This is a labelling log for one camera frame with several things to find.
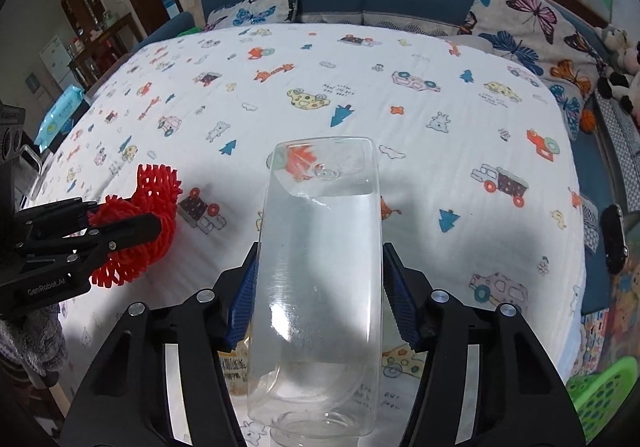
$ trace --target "stuffed animal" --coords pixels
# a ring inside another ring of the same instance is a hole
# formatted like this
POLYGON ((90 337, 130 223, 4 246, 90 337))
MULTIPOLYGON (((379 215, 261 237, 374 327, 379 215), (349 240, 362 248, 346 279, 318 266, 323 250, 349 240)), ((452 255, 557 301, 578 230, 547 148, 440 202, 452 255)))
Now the stuffed animal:
POLYGON ((637 73, 631 83, 620 74, 613 72, 609 78, 598 79, 598 92, 604 99, 616 99, 620 106, 634 118, 636 126, 640 128, 640 73, 637 73))
POLYGON ((620 30, 612 25, 607 28, 595 28, 594 32, 602 40, 609 50, 609 67, 607 77, 613 72, 636 75, 640 71, 640 42, 631 42, 625 30, 620 30))

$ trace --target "bed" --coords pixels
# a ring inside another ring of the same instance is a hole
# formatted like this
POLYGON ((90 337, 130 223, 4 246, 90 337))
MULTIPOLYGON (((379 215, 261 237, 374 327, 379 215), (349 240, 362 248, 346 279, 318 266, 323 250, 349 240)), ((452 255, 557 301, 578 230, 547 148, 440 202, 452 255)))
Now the bed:
MULTIPOLYGON (((258 239, 274 145, 332 135, 375 142, 384 239, 404 264, 465 303, 517 304, 566 379, 580 342, 584 235, 550 91, 516 62, 446 40, 261 24, 145 46, 52 157, 37 204, 130 196, 138 164, 174 167, 184 191, 164 259, 131 284, 62 303, 70 360, 60 384, 70 399, 131 302, 182 302, 241 263, 258 239)), ((384 330, 386 411, 372 445, 398 440, 423 361, 388 306, 384 330)))

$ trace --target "clear glass bottle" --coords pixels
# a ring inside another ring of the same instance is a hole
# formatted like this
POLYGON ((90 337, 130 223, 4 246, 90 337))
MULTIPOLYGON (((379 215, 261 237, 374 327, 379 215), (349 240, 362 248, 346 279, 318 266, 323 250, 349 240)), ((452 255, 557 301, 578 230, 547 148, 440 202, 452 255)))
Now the clear glass bottle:
POLYGON ((378 164, 368 138, 270 157, 249 346, 248 414, 287 447, 371 432, 382 354, 378 164))

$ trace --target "pillow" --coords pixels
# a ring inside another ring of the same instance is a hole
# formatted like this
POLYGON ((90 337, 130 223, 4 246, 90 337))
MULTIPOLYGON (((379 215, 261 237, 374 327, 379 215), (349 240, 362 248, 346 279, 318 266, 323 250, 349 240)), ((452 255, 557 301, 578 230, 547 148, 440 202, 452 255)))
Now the pillow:
POLYGON ((580 90, 578 120, 600 75, 598 68, 606 67, 585 37, 546 0, 475 0, 458 33, 486 39, 495 55, 518 61, 547 85, 575 85, 580 90))
POLYGON ((297 10, 298 0, 245 0, 223 5, 209 14, 205 31, 259 23, 291 23, 297 10))
POLYGON ((459 46, 469 46, 471 48, 475 48, 476 50, 480 50, 484 53, 490 53, 493 55, 494 46, 482 37, 477 36, 442 36, 438 37, 438 39, 443 39, 445 41, 450 41, 459 46))

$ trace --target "red mesh sponge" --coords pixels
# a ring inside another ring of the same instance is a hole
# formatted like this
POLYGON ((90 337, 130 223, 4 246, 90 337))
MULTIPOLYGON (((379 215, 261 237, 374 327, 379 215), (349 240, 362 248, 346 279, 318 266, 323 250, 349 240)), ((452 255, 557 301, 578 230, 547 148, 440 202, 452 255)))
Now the red mesh sponge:
POLYGON ((180 181, 177 171, 167 166, 138 166, 138 188, 130 201, 107 196, 106 202, 95 214, 89 213, 89 224, 100 226, 107 223, 151 212, 162 225, 160 235, 150 243, 130 249, 117 250, 108 256, 107 262, 91 274, 91 281, 98 286, 122 286, 139 277, 146 267, 163 257, 175 235, 175 212, 180 181))

